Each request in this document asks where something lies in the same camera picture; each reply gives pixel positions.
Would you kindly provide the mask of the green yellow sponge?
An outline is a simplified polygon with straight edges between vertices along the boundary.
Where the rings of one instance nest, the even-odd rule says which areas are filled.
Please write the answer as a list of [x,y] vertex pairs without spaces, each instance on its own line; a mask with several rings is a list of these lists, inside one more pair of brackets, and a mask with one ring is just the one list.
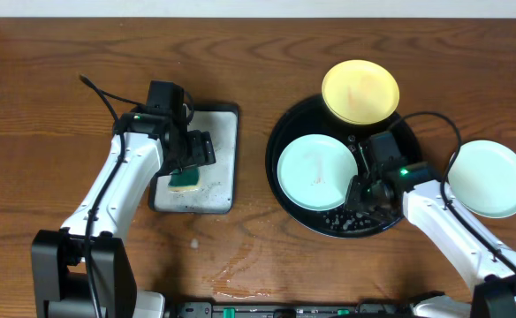
[[170,174],[168,189],[172,192],[185,192],[197,189],[200,186],[200,171],[198,168],[174,170]]

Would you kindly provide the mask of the mint plate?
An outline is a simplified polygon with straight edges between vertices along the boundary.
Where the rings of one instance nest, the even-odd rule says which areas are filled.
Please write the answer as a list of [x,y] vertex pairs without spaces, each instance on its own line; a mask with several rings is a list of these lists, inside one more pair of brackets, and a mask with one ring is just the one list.
[[491,140],[463,144],[448,174],[454,196],[479,216],[516,214],[516,154]]
[[344,204],[359,167],[341,141],[309,134],[288,144],[277,161],[277,180],[284,195],[300,208],[325,211]]

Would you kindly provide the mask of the yellow plate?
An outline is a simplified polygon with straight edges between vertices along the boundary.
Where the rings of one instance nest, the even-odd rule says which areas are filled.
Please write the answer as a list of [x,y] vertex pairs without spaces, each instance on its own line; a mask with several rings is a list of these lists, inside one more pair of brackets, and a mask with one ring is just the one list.
[[398,83],[381,65],[347,60],[331,67],[322,80],[322,98],[328,110],[353,125],[372,125],[396,111]]

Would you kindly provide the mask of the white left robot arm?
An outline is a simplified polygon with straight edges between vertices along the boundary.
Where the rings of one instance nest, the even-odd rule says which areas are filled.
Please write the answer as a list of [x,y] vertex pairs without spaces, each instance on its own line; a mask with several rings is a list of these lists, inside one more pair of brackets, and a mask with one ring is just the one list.
[[125,113],[80,206],[31,245],[39,317],[162,317],[165,298],[138,289],[125,238],[145,188],[161,176],[215,163],[209,132],[169,116]]

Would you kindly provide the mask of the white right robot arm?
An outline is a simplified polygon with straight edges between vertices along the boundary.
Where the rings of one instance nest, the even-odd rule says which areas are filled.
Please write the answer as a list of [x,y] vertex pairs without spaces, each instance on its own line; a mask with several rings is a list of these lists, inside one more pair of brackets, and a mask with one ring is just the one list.
[[385,222],[401,214],[457,270],[470,303],[442,293],[411,305],[413,317],[516,317],[516,252],[477,220],[427,163],[378,164],[352,177],[344,208]]

